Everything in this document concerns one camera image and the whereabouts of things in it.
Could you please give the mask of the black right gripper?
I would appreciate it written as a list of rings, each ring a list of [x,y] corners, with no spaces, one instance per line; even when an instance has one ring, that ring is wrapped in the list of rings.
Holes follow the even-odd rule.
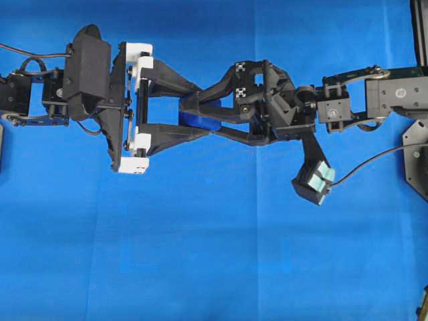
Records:
[[[215,104],[230,94],[232,108]],[[316,146],[315,88],[295,87],[287,72],[267,60],[235,63],[216,84],[181,98],[179,110],[220,120],[221,128],[210,134],[248,146],[290,140]]]

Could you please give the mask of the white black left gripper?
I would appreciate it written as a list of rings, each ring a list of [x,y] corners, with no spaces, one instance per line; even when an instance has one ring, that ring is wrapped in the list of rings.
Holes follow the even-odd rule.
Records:
[[[96,120],[106,138],[113,171],[143,174],[147,156],[211,132],[202,128],[172,124],[143,124],[138,115],[146,106],[146,92],[152,97],[177,97],[201,91],[161,60],[154,60],[150,43],[123,42],[114,58],[109,93],[99,105]]]

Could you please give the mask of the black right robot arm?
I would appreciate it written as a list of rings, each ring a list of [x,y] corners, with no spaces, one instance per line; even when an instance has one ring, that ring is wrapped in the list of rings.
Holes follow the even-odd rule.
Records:
[[[179,102],[179,124],[250,146],[302,140],[325,124],[329,133],[352,126],[370,132],[395,112],[427,118],[427,68],[367,67],[295,87],[267,60],[237,62],[215,85]]]

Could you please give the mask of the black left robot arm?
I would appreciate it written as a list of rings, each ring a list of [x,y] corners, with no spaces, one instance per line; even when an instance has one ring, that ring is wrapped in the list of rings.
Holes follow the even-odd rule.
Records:
[[[45,56],[26,60],[1,78],[1,118],[14,126],[67,126],[94,120],[105,136],[112,170],[142,174],[159,150],[207,136],[186,124],[149,124],[152,89],[183,97],[194,85],[157,62],[149,43],[123,42],[117,56],[99,37],[79,35],[62,54],[63,68],[49,70]]]

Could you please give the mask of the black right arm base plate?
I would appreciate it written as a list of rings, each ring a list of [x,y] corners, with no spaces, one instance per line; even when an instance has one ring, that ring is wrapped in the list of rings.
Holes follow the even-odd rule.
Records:
[[[427,144],[427,120],[416,120],[402,135],[403,145]],[[403,151],[406,182],[427,201],[427,146]]]

